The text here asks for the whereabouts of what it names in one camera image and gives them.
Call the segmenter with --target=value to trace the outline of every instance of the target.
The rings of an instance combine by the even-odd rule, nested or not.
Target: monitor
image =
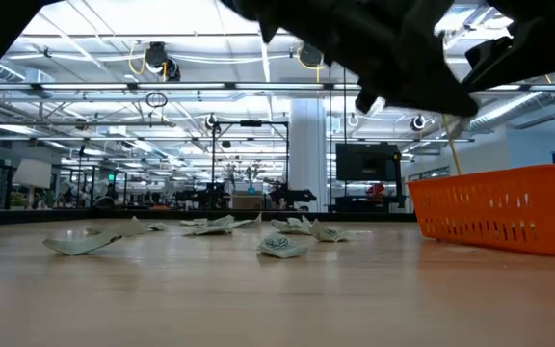
[[[401,154],[395,145],[336,144],[337,180],[396,181]]]

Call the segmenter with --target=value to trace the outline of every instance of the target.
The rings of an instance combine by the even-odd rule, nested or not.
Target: crumpled paper
[[[169,231],[169,227],[164,223],[151,223],[145,225],[145,230],[148,232]]]
[[[188,232],[186,233],[186,236],[212,235],[217,233],[231,234],[232,227],[230,225],[234,221],[235,218],[228,215],[215,221],[209,221],[205,225],[188,227]]]
[[[288,218],[287,222],[272,220],[271,225],[278,229],[281,233],[311,235],[309,232],[309,226],[305,223],[305,221],[300,221],[297,218]]]
[[[133,237],[145,233],[145,228],[136,217],[130,221],[105,228],[94,228],[97,232],[94,236],[75,240],[46,239],[42,245],[49,249],[65,255],[87,254],[91,251],[108,246],[122,237]]]
[[[276,256],[281,259],[302,256],[307,254],[307,247],[300,246],[288,237],[279,233],[273,233],[267,236],[260,245],[258,250],[268,255]]]
[[[232,234],[232,227],[229,226],[197,226],[188,227],[188,232],[185,236],[201,236],[201,235],[215,235],[215,234]]]
[[[179,223],[185,227],[197,227],[197,226],[206,226],[209,223],[209,220],[206,218],[196,218],[196,219],[193,219],[192,221],[181,221]]]
[[[107,232],[100,232],[96,236],[86,237],[79,240],[53,240],[46,239],[42,245],[49,249],[64,255],[80,255],[87,254],[91,251],[101,249],[115,241],[121,239],[121,235],[115,235]]]
[[[315,239],[322,242],[343,242],[350,241],[346,236],[346,231],[339,227],[326,227],[318,220],[314,221],[310,230]]]
[[[237,228],[237,227],[260,227],[260,225],[262,224],[262,213],[258,214],[258,217],[256,217],[255,220],[245,220],[245,221],[239,221],[239,222],[233,222],[230,224],[230,227],[232,228]]]

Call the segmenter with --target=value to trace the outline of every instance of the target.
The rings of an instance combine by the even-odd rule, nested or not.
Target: orange plastic basket
[[[409,183],[424,236],[555,255],[555,165]]]

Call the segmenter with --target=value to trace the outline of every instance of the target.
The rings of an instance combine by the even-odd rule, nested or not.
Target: table surface
[[[309,253],[287,260],[256,253],[268,223],[192,238],[165,221],[76,257],[41,244],[116,223],[0,227],[0,346],[555,346],[554,257],[423,240],[415,224],[292,236]]]

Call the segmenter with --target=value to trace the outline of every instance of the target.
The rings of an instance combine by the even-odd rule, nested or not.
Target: white column
[[[322,99],[294,99],[290,113],[290,188],[309,189],[317,201],[310,212],[327,212],[327,146],[325,107]]]

